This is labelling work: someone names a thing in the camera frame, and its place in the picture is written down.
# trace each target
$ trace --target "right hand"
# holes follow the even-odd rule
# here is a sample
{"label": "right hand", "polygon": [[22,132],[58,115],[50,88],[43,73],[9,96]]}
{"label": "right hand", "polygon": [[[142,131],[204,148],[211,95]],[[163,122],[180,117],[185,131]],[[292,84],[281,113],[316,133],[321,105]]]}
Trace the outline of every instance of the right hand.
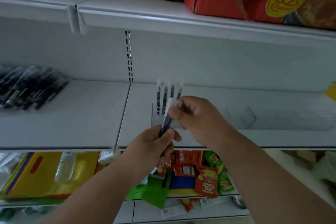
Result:
{"label": "right hand", "polygon": [[169,115],[188,129],[201,145],[216,152],[221,142],[237,131],[207,99],[183,96],[181,109],[170,108]]}

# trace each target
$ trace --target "green package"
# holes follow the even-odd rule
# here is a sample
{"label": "green package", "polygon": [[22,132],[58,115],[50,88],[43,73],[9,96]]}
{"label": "green package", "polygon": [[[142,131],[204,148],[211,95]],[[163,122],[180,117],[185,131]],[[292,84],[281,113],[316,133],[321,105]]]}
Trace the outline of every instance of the green package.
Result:
{"label": "green package", "polygon": [[153,206],[163,209],[167,199],[170,180],[171,172],[166,173],[164,180],[149,176],[148,184],[140,184],[132,188],[126,199],[141,199]]}
{"label": "green package", "polygon": [[232,183],[228,177],[227,169],[225,168],[223,162],[218,158],[217,154],[213,151],[208,151],[205,154],[205,159],[207,160],[209,166],[218,167],[218,193],[221,196],[223,192],[232,191]]}

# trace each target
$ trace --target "packaged pen set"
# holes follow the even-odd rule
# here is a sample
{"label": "packaged pen set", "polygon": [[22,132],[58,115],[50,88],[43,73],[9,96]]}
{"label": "packaged pen set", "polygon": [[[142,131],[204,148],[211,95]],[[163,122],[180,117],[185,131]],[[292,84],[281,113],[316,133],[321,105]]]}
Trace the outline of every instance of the packaged pen set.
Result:
{"label": "packaged pen set", "polygon": [[[164,123],[164,120],[167,119],[169,105],[174,105],[176,99],[181,97],[182,87],[182,82],[174,83],[169,80],[157,80],[156,100],[152,105],[152,126]],[[179,123],[175,121],[171,122],[171,125],[173,128],[180,127]]]}
{"label": "packaged pen set", "polygon": [[0,66],[0,109],[39,110],[69,83],[56,69]]}

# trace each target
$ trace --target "pen cap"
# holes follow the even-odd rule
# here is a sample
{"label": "pen cap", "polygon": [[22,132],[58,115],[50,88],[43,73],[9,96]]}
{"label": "pen cap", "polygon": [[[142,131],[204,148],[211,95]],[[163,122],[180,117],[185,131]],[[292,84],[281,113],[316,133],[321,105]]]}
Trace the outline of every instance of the pen cap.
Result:
{"label": "pen cap", "polygon": [[177,107],[178,109],[180,109],[181,105],[182,102],[177,101],[174,98],[168,98],[165,116],[168,115],[168,110],[170,109],[170,107]]}

